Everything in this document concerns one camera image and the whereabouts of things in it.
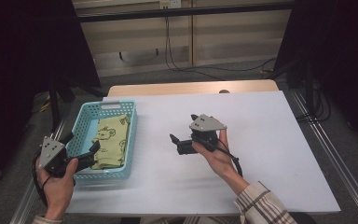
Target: sleeve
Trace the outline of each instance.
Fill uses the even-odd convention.
[[[275,194],[260,182],[249,185],[235,204],[241,210],[241,223],[296,223]]]
[[[33,224],[61,224],[62,220],[50,220],[46,219],[43,216],[35,216]]]

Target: human hand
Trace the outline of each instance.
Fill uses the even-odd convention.
[[[51,176],[45,169],[39,167],[39,160],[36,161],[36,173],[39,185],[45,182],[43,190],[48,202],[48,211],[45,218],[50,220],[61,220],[66,208],[71,202],[74,192],[74,173],[78,165],[78,159],[71,159],[66,167],[65,176],[63,178],[55,178]]]
[[[217,146],[225,151],[229,151],[227,130],[219,132],[219,139],[220,141]],[[193,142],[192,147],[205,158],[212,170],[224,179],[237,195],[241,194],[249,186],[249,183],[237,173],[231,158],[227,154],[220,150],[210,152],[198,142]]]

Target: green patterned cloth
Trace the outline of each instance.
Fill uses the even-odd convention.
[[[101,147],[95,153],[92,169],[118,168],[124,164],[129,125],[127,115],[99,120],[98,133],[92,142],[99,140]]]

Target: white tabletop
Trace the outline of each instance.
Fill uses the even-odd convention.
[[[172,133],[187,140],[191,114],[228,126],[243,176],[261,181],[288,211],[339,207],[281,91],[109,97],[136,102],[138,126],[127,180],[81,182],[68,213],[101,216],[234,215],[236,195],[201,155],[178,155]]]

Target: plastic basket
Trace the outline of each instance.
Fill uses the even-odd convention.
[[[92,170],[84,169],[75,174],[75,179],[125,179],[130,176],[133,144],[135,140],[137,114],[134,101],[91,102],[81,106],[72,130],[74,138],[67,144],[68,156],[89,152],[92,138],[98,132],[98,120],[127,114],[130,127],[125,148],[124,165],[119,168]]]

